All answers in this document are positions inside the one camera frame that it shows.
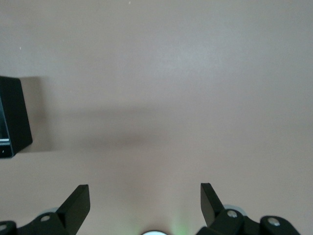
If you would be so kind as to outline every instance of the gray wall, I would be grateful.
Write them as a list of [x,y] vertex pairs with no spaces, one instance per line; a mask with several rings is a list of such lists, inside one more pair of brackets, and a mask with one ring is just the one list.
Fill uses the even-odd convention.
[[0,74],[33,145],[0,162],[18,225],[89,184],[79,234],[194,234],[200,183],[311,234],[313,1],[2,0]]

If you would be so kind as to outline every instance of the screw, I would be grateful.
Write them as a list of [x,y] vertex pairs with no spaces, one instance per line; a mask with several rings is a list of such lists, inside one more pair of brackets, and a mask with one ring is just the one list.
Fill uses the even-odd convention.
[[42,217],[41,219],[40,219],[40,221],[41,222],[45,222],[45,221],[47,221],[47,220],[49,220],[50,219],[50,215],[45,215],[44,217]]
[[235,211],[227,211],[227,215],[232,218],[237,218],[237,213]]
[[6,228],[7,228],[6,224],[0,225],[0,231],[6,230]]
[[273,226],[279,226],[280,225],[279,221],[273,217],[268,218],[268,222]]

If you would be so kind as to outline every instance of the gray surface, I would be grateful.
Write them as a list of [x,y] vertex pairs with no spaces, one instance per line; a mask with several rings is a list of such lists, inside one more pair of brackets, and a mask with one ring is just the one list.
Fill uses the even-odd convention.
[[194,234],[200,183],[313,231],[313,2],[0,1],[34,143],[0,162],[21,226],[89,184],[79,235]]

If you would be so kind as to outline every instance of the black box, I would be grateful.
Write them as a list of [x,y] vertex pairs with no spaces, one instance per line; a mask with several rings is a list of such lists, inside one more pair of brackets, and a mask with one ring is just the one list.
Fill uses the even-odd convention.
[[0,76],[0,158],[10,158],[33,142],[18,78]]

